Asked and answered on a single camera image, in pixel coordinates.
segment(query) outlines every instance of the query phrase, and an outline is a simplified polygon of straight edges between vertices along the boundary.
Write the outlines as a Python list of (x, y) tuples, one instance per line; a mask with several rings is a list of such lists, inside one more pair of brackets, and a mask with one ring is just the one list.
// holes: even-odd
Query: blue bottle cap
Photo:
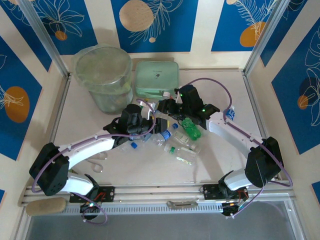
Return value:
[(135, 142), (132, 142), (131, 144), (131, 147), (133, 147), (134, 149), (136, 149), (138, 147), (138, 145), (135, 143)]
[(171, 133), (168, 130), (162, 132), (161, 135), (164, 137), (165, 141), (167, 141), (171, 137)]

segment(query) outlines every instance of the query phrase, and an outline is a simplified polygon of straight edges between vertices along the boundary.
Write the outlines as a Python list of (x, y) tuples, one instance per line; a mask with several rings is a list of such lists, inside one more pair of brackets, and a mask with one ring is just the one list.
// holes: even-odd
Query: white table surface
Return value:
[[(253, 134), (260, 134), (239, 70), (181, 70), (180, 84), (200, 77), (222, 82), (233, 98), (234, 122)], [(204, 80), (194, 83), (194, 86), (205, 104), (213, 104), (221, 111), (228, 106), (228, 96), (218, 84)], [(89, 92), (71, 78), (54, 143), (59, 146), (87, 138), (116, 117), (118, 115), (101, 112)], [(150, 143), (126, 153), (119, 152), (117, 148), (108, 151), (106, 160), (96, 161), (103, 165), (101, 173), (94, 172), (92, 164), (86, 161), (73, 169), (79, 174), (91, 175), (99, 184), (143, 185), (217, 182), (229, 171), (246, 165), (246, 159), (238, 150), (208, 130), (202, 131), (197, 142), (202, 150), (194, 165), (187, 165)]]

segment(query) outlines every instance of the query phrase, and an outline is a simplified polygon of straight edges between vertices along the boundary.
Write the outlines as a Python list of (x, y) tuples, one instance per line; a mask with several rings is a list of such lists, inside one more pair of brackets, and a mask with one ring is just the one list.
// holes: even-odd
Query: mint green box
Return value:
[(138, 97), (161, 99), (164, 92), (175, 94), (179, 87), (179, 65), (174, 61), (140, 61), (135, 68)]

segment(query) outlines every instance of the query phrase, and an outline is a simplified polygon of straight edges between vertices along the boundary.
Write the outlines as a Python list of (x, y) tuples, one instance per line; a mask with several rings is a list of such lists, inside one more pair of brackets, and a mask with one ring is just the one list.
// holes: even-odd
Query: wire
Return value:
[[(212, 79), (212, 78), (208, 78), (208, 77), (200, 77), (200, 78), (197, 78), (189, 83), (187, 83), (186, 85), (190, 85), (190, 84), (193, 84), (197, 81), (200, 81), (200, 80), (208, 80), (208, 81), (212, 81), (212, 82), (215, 82), (217, 84), (219, 84), (224, 90), (225, 92), (227, 93), (227, 95), (229, 96), (229, 105), (228, 107), (223, 111), (223, 120), (226, 124), (228, 124), (230, 127), (232, 127), (233, 129), (237, 130), (239, 133), (241, 133), (242, 135), (244, 135), (245, 137), (247, 137), (248, 139), (250, 139), (250, 141), (253, 141), (255, 144), (257, 144), (260, 148), (262, 148), (273, 160), (274, 162), (278, 165), (278, 167), (284, 172), (284, 174), (286, 175), (288, 181), (289, 181), (289, 184), (286, 184), (286, 183), (282, 183), (282, 182), (277, 182), (277, 181), (269, 181), (270, 183), (274, 183), (274, 184), (279, 184), (281, 186), (285, 186), (285, 187), (292, 187), (293, 186), (293, 181), (289, 175), (289, 173), (286, 171), (286, 169), (284, 168), (284, 166), (280, 163), (280, 161), (272, 154), (272, 152), (270, 152), (263, 144), (261, 144), (260, 142), (258, 142), (256, 139), (252, 139), (252, 136), (249, 135), (248, 133), (246, 133), (245, 131), (241, 130), (240, 128), (238, 128), (237, 126), (233, 125), (232, 123), (230, 123), (229, 119), (227, 119), (227, 111), (231, 108), (232, 106), (232, 96), (229, 92), (229, 90), (219, 81), (215, 80), (215, 79)], [(249, 202), (248, 204), (246, 204), (242, 209), (240, 209), (237, 213), (235, 213), (232, 218), (234, 218), (236, 215), (238, 215), (240, 212), (242, 212), (247, 206), (249, 206), (264, 190), (264, 187), (263, 186), (261, 188), (261, 190), (257, 193), (257, 195), (255, 195)]]
[[(152, 111), (152, 115), (153, 115), (153, 122), (152, 122), (152, 126), (150, 127), (150, 129), (145, 132), (145, 133), (142, 133), (142, 134), (139, 134), (139, 135), (134, 135), (134, 137), (142, 137), (144, 135), (147, 135), (148, 133), (150, 133), (155, 125), (156, 125), (156, 113), (154, 111), (154, 109), (151, 107), (151, 105), (149, 103), (147, 103), (145, 100), (143, 99), (140, 99), (140, 98), (137, 98), (136, 101), (140, 101), (140, 102), (143, 102), (145, 103)], [(41, 177), (41, 175), (44, 173), (44, 171), (46, 170), (46, 168), (54, 161), (56, 160), (60, 155), (66, 153), (66, 152), (69, 152), (71, 149), (75, 149), (77, 147), (80, 147), (82, 145), (85, 145), (87, 143), (91, 143), (91, 142), (94, 142), (94, 141), (97, 141), (99, 139), (103, 139), (103, 138), (111, 138), (111, 137), (132, 137), (133, 135), (129, 135), (129, 134), (103, 134), (103, 135), (99, 135), (97, 137), (91, 137), (89, 139), (86, 139), (86, 140), (83, 140), (81, 142), (78, 142), (74, 145), (71, 145), (70, 148), (66, 148), (62, 151), (60, 151), (59, 153), (57, 153), (55, 156), (53, 156), (44, 166), (43, 168), (41, 168), (41, 170), (39, 171), (39, 173), (37, 174), (37, 176), (34, 178), (34, 181), (33, 181), (33, 184), (32, 184), (32, 187), (31, 187), (31, 190), (34, 194), (36, 193), (41, 193), (42, 190), (36, 190), (36, 185), (37, 185), (37, 182), (39, 180), (39, 178)], [(79, 196), (80, 198), (94, 204), (104, 215), (105, 215), (105, 221), (104, 222), (92, 222), (92, 221), (86, 221), (87, 223), (90, 223), (90, 224), (93, 224), (93, 225), (103, 225), (107, 222), (107, 213), (102, 209), (102, 207), (100, 207), (96, 202), (92, 201), (91, 199), (87, 198), (86, 196), (83, 196), (77, 192), (73, 192), (73, 194)]]

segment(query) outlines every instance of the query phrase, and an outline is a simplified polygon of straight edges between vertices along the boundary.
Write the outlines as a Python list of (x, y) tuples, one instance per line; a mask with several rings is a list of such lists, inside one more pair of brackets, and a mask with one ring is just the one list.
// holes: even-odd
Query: green bottle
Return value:
[(190, 118), (187, 117), (182, 121), (182, 127), (193, 141), (201, 137), (201, 132)]

